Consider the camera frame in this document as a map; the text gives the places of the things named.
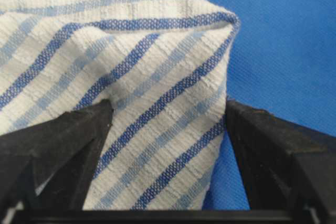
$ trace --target woven fabric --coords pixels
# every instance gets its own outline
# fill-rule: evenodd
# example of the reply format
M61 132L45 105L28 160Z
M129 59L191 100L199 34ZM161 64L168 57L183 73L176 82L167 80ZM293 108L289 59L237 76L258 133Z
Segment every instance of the woven fabric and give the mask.
M108 98L85 209L200 209L239 20L206 0L0 0L0 134Z

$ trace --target kitchen towel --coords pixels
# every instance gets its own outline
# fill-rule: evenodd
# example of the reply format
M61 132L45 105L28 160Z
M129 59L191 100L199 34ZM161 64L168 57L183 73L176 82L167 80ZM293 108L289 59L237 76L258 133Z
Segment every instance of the kitchen towel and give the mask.
M0 0L0 134L108 98L84 209L200 209L238 29L206 0Z

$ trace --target dish towel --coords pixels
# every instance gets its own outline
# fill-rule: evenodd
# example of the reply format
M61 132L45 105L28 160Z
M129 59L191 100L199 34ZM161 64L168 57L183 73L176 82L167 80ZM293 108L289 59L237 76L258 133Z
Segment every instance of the dish towel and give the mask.
M201 209L224 134L232 12L206 0L0 0L0 11L0 134L108 98L84 209Z

